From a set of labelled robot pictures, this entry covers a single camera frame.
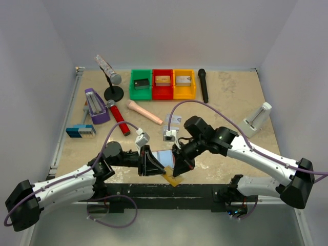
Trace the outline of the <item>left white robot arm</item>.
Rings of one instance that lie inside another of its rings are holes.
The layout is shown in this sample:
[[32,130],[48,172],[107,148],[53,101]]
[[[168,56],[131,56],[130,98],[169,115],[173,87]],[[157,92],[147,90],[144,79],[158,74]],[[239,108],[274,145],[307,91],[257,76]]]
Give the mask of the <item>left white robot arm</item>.
[[111,141],[98,157],[71,173],[34,184],[21,181],[5,201],[8,210],[5,226],[23,231],[46,212],[94,199],[104,189],[105,180],[115,174],[113,166],[137,168],[139,176],[154,176],[165,174],[172,161],[168,151],[152,152],[149,145],[138,151],[123,151],[120,143]]

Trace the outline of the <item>gold credit card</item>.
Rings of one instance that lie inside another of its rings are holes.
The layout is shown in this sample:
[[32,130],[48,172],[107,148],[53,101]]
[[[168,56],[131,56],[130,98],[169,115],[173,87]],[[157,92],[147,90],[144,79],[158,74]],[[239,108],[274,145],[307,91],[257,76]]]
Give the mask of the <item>gold credit card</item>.
[[164,168],[165,174],[162,175],[162,177],[173,187],[177,187],[180,183],[184,181],[184,178],[182,176],[173,176],[173,168],[170,166],[167,166]]

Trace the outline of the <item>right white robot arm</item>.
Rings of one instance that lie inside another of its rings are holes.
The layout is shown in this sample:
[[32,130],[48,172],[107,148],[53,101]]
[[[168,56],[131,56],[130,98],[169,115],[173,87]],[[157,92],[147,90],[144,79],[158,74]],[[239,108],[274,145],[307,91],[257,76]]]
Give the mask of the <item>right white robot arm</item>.
[[192,139],[172,148],[174,177],[193,170],[195,158],[209,151],[245,162],[268,175],[262,178],[234,176],[230,186],[241,195],[277,197],[293,208],[305,208],[314,184],[313,164],[308,159],[296,161],[258,146],[249,147],[237,132],[226,127],[213,129],[199,116],[189,118],[184,128]]

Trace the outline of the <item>silver VIP card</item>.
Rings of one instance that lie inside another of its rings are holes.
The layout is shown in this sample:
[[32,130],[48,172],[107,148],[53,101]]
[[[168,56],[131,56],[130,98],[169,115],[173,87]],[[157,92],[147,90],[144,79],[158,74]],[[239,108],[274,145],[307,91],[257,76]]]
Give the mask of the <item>silver VIP card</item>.
[[[166,133],[167,130],[168,130],[168,125],[164,125],[162,128],[163,133]],[[170,130],[176,130],[178,132],[179,127],[170,126]]]
[[[166,118],[165,118],[165,122],[168,123],[169,119],[170,119],[170,114],[167,114]],[[172,117],[171,117],[171,124],[179,125],[179,124],[181,124],[181,120],[182,120],[181,116],[173,114]]]

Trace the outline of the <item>red leather card holder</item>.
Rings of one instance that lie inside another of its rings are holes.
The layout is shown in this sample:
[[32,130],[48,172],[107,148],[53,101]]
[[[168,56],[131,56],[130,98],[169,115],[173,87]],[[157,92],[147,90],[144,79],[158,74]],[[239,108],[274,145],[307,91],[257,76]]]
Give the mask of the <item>red leather card holder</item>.
[[162,166],[174,168],[174,156],[171,150],[154,151],[152,154]]

